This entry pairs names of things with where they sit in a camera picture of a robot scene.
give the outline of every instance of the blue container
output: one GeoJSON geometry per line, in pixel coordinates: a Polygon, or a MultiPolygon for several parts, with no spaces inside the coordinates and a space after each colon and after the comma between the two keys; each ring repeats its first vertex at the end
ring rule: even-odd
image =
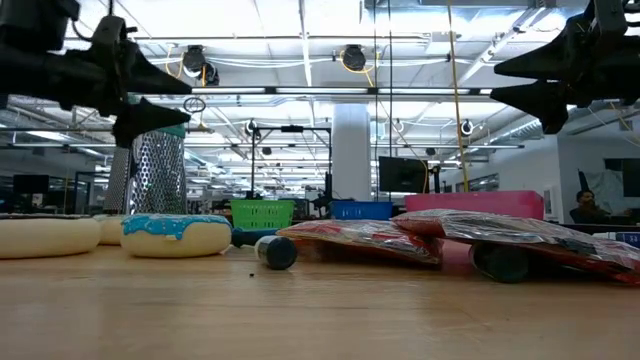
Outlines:
{"type": "Polygon", "coordinates": [[[390,201],[333,201],[331,216],[338,220],[389,220],[393,211],[390,201]]]}
{"type": "Polygon", "coordinates": [[[617,233],[616,240],[640,248],[640,233],[617,233]]]}

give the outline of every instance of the small cylinder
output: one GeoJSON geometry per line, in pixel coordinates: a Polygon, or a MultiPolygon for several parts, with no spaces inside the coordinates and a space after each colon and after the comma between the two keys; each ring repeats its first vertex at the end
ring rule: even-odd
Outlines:
{"type": "Polygon", "coordinates": [[[258,260],[273,270],[288,269],[298,257],[293,241],[283,236],[263,236],[254,248],[258,260]]]}

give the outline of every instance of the desk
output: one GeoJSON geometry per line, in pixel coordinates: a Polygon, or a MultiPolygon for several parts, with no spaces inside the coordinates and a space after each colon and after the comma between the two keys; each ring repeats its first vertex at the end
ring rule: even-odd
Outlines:
{"type": "Polygon", "coordinates": [[[640,291],[116,247],[0,262],[3,360],[632,359],[640,291]]]}

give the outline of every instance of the black cap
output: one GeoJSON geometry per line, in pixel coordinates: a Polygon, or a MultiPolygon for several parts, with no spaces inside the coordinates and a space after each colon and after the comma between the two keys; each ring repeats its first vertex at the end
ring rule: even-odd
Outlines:
{"type": "Polygon", "coordinates": [[[269,242],[267,265],[273,270],[285,270],[296,262],[298,250],[293,241],[279,237],[269,242]]]}

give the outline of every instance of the person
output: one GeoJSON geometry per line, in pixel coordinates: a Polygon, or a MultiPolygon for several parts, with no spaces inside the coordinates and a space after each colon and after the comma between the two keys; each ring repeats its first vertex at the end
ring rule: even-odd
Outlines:
{"type": "Polygon", "coordinates": [[[576,194],[578,207],[569,214],[576,224],[609,224],[611,214],[596,205],[595,195],[591,190],[580,190],[576,194]]]}

